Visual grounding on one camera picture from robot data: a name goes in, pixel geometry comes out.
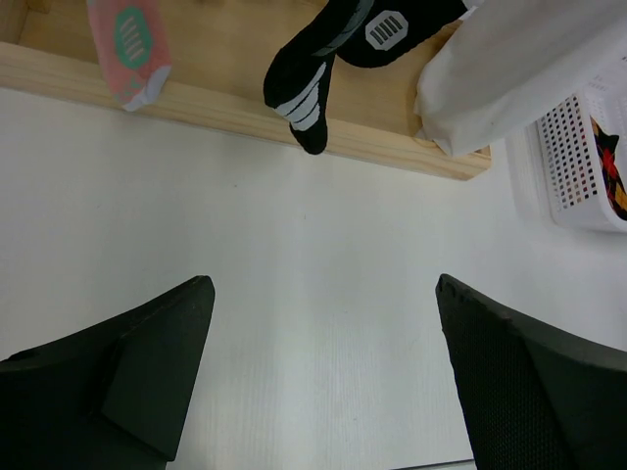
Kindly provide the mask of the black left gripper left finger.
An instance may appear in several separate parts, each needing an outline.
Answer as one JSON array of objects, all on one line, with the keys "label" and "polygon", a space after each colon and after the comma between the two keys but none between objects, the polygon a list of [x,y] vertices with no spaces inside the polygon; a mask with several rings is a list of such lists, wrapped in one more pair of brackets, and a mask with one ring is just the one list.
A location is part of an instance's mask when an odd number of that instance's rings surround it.
[{"label": "black left gripper left finger", "polygon": [[4,469],[164,469],[215,304],[208,276],[1,362]]}]

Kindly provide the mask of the black sock white stripes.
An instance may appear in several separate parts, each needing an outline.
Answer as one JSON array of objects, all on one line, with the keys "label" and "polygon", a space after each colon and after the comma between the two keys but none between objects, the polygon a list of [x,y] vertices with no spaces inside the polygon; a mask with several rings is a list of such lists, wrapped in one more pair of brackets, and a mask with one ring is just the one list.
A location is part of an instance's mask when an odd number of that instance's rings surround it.
[{"label": "black sock white stripes", "polygon": [[263,85],[265,105],[284,118],[310,155],[328,140],[326,108],[337,50],[372,9],[368,0],[329,1],[315,18],[274,56]]}]

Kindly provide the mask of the pink sock green patch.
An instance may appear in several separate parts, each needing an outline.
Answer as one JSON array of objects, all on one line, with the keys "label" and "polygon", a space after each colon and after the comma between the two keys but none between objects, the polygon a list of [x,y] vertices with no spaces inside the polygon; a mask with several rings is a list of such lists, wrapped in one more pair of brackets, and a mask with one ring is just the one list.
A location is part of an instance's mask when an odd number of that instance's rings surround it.
[{"label": "pink sock green patch", "polygon": [[156,1],[87,3],[101,72],[115,101],[127,112],[153,104],[171,71],[165,26]]}]

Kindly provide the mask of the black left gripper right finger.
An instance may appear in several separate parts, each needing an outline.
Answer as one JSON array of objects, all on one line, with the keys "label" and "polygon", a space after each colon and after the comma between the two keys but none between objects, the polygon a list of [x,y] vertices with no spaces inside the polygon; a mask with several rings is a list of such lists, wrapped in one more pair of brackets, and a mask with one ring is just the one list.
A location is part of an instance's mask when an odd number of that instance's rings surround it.
[{"label": "black left gripper right finger", "polygon": [[477,468],[625,468],[624,351],[502,305],[449,274],[435,293]]}]

